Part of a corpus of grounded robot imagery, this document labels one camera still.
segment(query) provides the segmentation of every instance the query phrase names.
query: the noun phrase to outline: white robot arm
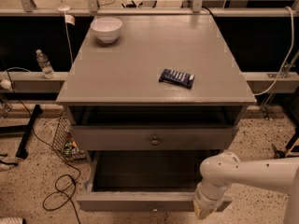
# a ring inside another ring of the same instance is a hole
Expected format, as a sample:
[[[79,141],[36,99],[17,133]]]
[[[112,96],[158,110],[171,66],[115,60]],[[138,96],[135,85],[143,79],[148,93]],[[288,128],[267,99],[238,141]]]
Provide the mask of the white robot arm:
[[[221,206],[225,191],[233,183],[291,194],[284,224],[299,219],[299,158],[245,161],[232,152],[205,159],[200,172],[203,177],[194,194],[194,210],[199,218],[207,217]]]

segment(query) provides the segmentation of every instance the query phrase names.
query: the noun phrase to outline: drawer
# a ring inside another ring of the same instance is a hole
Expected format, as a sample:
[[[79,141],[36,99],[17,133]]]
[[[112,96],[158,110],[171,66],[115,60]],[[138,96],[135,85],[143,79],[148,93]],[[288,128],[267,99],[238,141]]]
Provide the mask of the drawer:
[[[80,209],[192,212],[207,151],[98,151]]]
[[[219,128],[155,128],[72,126],[70,132],[83,150],[226,149],[237,126]]]

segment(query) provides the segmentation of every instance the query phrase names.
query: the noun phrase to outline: white bowl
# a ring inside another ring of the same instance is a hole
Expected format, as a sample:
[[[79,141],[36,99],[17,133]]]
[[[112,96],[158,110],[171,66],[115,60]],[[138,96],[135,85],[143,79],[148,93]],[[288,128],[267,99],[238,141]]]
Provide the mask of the white bowl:
[[[116,18],[93,20],[91,28],[94,35],[104,43],[114,42],[121,34],[122,22]]]

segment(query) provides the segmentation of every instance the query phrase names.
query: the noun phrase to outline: clear water bottle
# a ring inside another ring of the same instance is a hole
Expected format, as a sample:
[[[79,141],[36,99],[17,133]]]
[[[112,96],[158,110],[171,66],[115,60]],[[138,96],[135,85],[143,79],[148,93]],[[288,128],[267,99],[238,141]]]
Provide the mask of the clear water bottle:
[[[54,78],[55,73],[50,64],[48,56],[43,53],[40,49],[36,51],[36,60],[45,74],[45,78]]]

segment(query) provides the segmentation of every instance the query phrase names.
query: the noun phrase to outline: mesh basket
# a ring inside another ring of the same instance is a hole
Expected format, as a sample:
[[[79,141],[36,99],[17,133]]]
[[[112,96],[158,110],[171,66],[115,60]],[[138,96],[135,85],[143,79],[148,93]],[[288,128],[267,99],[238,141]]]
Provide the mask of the mesh basket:
[[[56,133],[53,139],[52,148],[66,161],[85,159],[85,154],[77,148],[68,127],[70,122],[65,112],[58,119]]]

